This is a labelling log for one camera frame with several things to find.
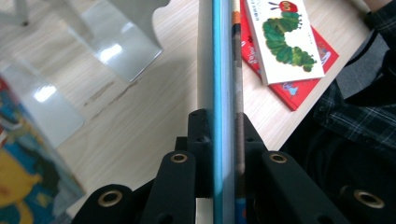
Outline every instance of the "white chair leg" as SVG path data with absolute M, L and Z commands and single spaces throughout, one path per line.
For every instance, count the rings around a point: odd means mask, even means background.
M 14 7 L 14 14 L 0 12 L 0 22 L 9 22 L 26 26 L 29 23 L 26 0 L 14 0 Z

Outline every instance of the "plaid shirt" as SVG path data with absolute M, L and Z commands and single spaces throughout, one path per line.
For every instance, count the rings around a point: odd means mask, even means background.
M 389 50 L 393 51 L 396 50 L 395 12 L 396 1 L 392 1 L 369 15 L 375 29 L 383 36 Z M 388 66 L 389 71 L 396 77 L 394 64 L 396 59 Z M 345 103 L 334 81 L 320 97 L 313 110 L 314 119 L 323 127 L 396 160 L 396 105 L 376 107 L 349 105 Z

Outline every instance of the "light wood surface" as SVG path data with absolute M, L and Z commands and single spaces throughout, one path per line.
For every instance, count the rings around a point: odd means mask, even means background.
M 7 0 L 0 6 L 11 8 Z M 97 0 L 72 1 L 83 12 Z M 278 150 L 369 33 L 367 9 L 351 0 L 306 0 L 309 19 L 340 54 L 301 107 L 287 107 L 244 64 L 245 113 L 270 150 Z M 87 191 L 107 184 L 136 189 L 187 134 L 197 105 L 198 0 L 171 0 L 153 15 L 164 52 L 134 83 L 125 82 L 69 34 L 45 1 L 29 0 L 30 24 L 0 22 L 0 67 L 27 60 L 84 117 L 57 150 Z M 86 197 L 69 210 L 74 215 Z

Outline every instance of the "person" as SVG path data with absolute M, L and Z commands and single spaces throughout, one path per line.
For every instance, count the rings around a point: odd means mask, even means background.
M 363 1 L 389 47 L 381 76 L 346 99 L 334 81 L 280 151 L 351 222 L 396 223 L 396 1 Z

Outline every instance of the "book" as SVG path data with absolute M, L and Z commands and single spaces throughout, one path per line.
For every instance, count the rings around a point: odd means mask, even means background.
M 245 4 L 263 84 L 324 77 L 303 0 Z
M 241 44 L 243 61 L 260 77 L 259 60 L 252 40 L 248 18 L 246 16 L 245 0 L 241 0 Z M 338 53 L 331 45 L 312 27 L 312 32 L 317 43 L 318 54 L 324 73 L 330 69 L 338 58 Z M 284 82 L 269 85 L 269 88 L 284 102 L 292 111 L 298 109 L 308 94 L 318 84 L 319 79 Z
M 84 190 L 0 78 L 0 223 L 51 223 Z

